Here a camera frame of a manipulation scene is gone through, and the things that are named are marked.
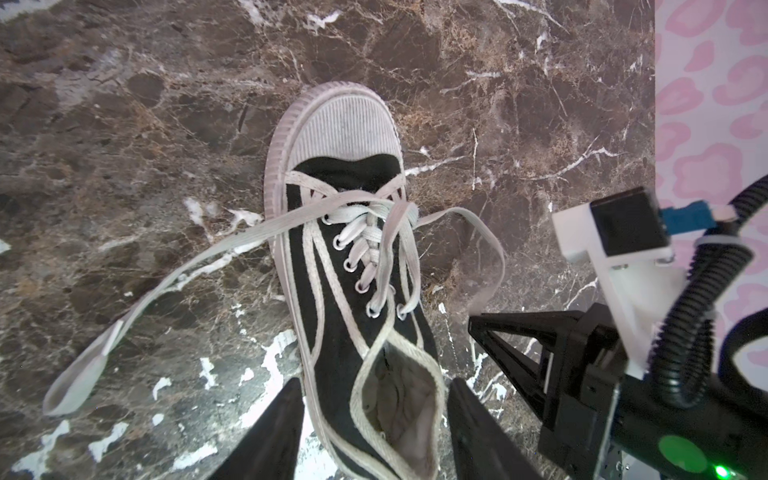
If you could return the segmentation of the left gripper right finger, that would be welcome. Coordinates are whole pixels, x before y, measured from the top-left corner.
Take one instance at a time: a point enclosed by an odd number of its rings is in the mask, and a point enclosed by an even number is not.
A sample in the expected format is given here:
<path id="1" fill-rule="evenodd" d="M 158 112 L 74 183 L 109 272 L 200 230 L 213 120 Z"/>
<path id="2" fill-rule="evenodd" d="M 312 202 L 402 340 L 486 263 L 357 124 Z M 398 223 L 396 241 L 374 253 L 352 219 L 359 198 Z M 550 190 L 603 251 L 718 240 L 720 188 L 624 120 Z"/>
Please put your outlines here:
<path id="1" fill-rule="evenodd" d="M 451 381 L 447 418 L 459 480 L 541 479 L 461 378 Z"/>

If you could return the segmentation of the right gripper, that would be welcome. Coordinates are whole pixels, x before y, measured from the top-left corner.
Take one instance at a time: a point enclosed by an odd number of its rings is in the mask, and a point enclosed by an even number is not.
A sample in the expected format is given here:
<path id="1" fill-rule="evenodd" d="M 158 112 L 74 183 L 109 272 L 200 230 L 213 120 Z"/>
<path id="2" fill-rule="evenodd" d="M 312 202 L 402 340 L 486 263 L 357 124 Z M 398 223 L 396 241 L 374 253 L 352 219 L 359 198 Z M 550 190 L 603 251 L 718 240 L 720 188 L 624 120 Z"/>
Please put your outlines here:
<path id="1" fill-rule="evenodd" d="M 538 452 L 572 479 L 621 479 L 620 449 L 610 433 L 626 364 L 608 307 L 587 311 L 482 313 L 475 339 L 542 420 Z M 539 362 L 496 332 L 534 338 Z"/>

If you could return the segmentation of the black white sneaker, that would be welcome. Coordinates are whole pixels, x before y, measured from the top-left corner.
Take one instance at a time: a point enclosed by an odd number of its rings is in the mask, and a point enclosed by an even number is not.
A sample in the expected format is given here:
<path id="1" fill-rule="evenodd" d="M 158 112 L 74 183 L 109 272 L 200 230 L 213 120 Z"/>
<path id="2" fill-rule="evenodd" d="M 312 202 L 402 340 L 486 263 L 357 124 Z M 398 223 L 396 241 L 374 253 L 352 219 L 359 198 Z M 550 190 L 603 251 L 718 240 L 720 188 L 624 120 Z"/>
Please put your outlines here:
<path id="1" fill-rule="evenodd" d="M 270 247 L 289 306 L 309 416 L 358 479 L 433 479 L 446 396 L 420 303 L 401 144 L 384 101 L 329 82 L 273 134 L 264 214 L 307 218 Z"/>

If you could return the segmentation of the white shoelace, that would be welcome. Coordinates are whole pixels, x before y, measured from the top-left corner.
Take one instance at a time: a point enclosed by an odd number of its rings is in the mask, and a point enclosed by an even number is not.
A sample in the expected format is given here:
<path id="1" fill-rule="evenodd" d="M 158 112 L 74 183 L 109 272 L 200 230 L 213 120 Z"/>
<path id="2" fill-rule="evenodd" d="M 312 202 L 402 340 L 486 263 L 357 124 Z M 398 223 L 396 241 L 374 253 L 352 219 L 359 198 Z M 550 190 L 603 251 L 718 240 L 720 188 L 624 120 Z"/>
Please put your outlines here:
<path id="1" fill-rule="evenodd" d="M 322 219 L 347 221 L 355 227 L 352 233 L 359 234 L 366 240 L 377 240 L 381 244 L 379 252 L 371 256 L 375 266 L 364 276 L 362 282 L 365 287 L 373 281 L 377 283 L 377 291 L 373 295 L 371 305 L 372 317 L 378 315 L 384 307 L 386 294 L 384 281 L 388 279 L 393 267 L 393 242 L 400 236 L 402 238 L 401 256 L 406 259 L 406 265 L 413 270 L 414 274 L 413 289 L 407 292 L 406 303 L 397 309 L 397 313 L 399 315 L 411 313 L 415 310 L 421 294 L 420 263 L 413 231 L 448 213 L 463 216 L 496 251 L 500 262 L 505 262 L 505 253 L 498 238 L 471 211 L 452 207 L 421 218 L 415 204 L 403 199 L 390 200 L 383 190 L 377 193 L 361 190 L 331 193 L 307 206 L 251 226 L 242 232 L 236 232 L 172 271 L 153 290 L 144 294 L 125 315 L 97 337 L 54 381 L 44 397 L 43 412 L 48 416 L 59 416 L 79 409 L 102 375 L 109 353 L 122 340 L 134 321 L 160 296 L 169 291 L 181 290 L 187 283 L 206 273 L 208 269 L 200 265 L 202 262 L 209 259 L 219 261 L 221 258 L 229 262 L 232 258 L 259 247 L 267 240 L 272 240 L 292 228 L 313 221 Z"/>

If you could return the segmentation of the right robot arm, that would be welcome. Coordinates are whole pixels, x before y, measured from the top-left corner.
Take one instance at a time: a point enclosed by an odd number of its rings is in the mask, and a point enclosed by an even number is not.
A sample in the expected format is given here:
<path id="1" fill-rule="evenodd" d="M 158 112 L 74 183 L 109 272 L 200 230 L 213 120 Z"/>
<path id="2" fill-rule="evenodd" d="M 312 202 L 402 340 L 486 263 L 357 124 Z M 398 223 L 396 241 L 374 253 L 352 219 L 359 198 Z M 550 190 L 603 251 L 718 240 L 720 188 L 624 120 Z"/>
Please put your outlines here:
<path id="1" fill-rule="evenodd" d="M 696 406 L 657 400 L 604 304 L 586 312 L 484 313 L 470 336 L 541 421 L 537 451 L 573 479 L 619 479 L 628 454 L 671 479 L 764 479 L 767 411 L 716 377 Z"/>

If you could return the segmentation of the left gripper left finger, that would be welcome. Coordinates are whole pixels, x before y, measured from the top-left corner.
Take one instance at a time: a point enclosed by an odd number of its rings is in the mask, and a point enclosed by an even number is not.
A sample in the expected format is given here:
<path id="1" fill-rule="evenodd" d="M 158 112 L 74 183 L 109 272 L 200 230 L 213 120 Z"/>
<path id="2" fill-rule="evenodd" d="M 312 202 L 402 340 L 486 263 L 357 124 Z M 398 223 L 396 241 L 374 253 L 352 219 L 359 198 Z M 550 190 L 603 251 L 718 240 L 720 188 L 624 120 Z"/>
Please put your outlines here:
<path id="1" fill-rule="evenodd" d="M 209 479 L 293 479 L 303 419 L 301 384 L 292 378 Z"/>

